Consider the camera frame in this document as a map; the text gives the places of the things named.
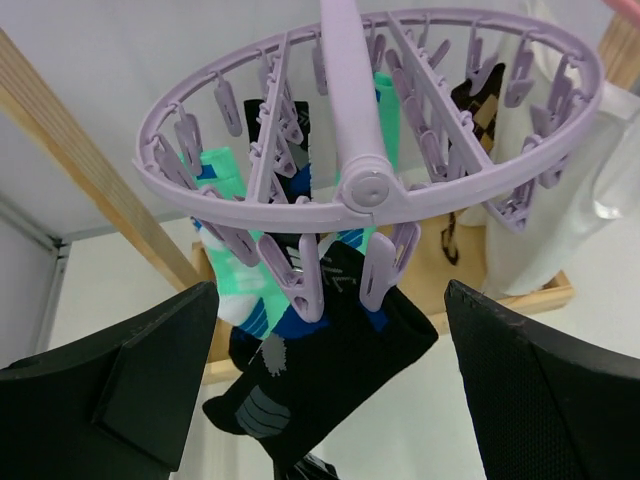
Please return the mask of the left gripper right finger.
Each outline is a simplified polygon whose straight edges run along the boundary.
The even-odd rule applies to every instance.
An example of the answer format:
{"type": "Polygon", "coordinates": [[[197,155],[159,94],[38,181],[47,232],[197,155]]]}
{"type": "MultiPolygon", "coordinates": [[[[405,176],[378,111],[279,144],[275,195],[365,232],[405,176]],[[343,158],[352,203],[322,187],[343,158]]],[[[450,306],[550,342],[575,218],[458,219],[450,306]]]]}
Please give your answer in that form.
{"type": "Polygon", "coordinates": [[[457,280],[444,299],[487,478],[638,478],[638,359],[457,280]]]}

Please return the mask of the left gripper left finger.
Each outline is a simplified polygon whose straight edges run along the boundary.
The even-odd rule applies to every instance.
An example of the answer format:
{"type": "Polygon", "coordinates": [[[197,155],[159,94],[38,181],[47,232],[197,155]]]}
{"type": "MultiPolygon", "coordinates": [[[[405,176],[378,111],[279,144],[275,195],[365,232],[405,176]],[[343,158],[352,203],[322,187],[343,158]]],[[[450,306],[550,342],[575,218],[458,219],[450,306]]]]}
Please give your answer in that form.
{"type": "Polygon", "coordinates": [[[200,282],[1,371],[4,479],[167,479],[179,469],[216,326],[200,282]]]}

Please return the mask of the black blue grey sock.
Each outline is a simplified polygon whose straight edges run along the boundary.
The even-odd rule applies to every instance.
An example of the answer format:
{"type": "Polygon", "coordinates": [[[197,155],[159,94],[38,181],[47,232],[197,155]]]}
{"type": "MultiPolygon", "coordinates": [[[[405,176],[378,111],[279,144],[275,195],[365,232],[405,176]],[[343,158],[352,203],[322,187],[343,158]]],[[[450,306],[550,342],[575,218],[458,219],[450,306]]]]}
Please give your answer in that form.
{"type": "Polygon", "coordinates": [[[428,318],[396,287],[380,310],[359,300],[364,256],[333,243],[320,262],[324,313],[288,308],[246,370],[203,411],[218,429],[257,440],[281,470],[298,463],[363,402],[437,341],[428,318]]]}

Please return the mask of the purple round clip hanger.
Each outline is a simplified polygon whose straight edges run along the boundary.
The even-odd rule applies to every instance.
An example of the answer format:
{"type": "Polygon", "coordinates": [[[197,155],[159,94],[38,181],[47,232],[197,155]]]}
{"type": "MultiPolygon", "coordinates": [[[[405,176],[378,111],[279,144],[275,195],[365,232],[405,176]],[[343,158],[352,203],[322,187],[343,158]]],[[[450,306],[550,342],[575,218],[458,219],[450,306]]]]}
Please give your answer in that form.
{"type": "Polygon", "coordinates": [[[419,223],[475,204],[508,229],[526,226],[537,186],[555,186],[570,151],[586,135],[598,109],[604,70],[598,55],[582,40],[547,22],[498,11],[462,8],[396,10],[361,15],[352,1],[324,1],[321,20],[269,37],[212,62],[164,95],[144,120],[134,162],[143,183],[156,195],[197,218],[238,260],[264,264],[306,322],[324,310],[317,236],[388,225],[390,235],[375,234],[367,248],[360,300],[376,311],[396,285],[417,246],[419,223]],[[448,51],[434,52],[409,29],[419,25],[465,27],[469,31],[465,75],[480,90],[496,64],[484,56],[480,30],[519,39],[503,88],[508,108],[519,107],[534,87],[534,48],[555,50],[559,64],[545,103],[530,109],[532,131],[520,154],[494,163],[474,134],[472,116],[457,108],[437,65],[448,51]],[[379,120],[373,69],[378,54],[375,31],[387,28],[396,48],[385,52],[393,85],[429,175],[428,183],[405,186],[389,161],[379,120]],[[294,168],[289,142],[301,140],[287,69],[293,46],[313,42],[319,92],[331,105],[339,183],[333,199],[289,202],[280,186],[294,168]],[[216,83],[217,101],[228,112],[227,128],[239,134],[238,112],[226,73],[251,61],[263,66],[264,101],[260,130],[249,149],[250,177],[245,194],[224,199],[200,187],[202,141],[196,118],[184,102],[216,83]]]}

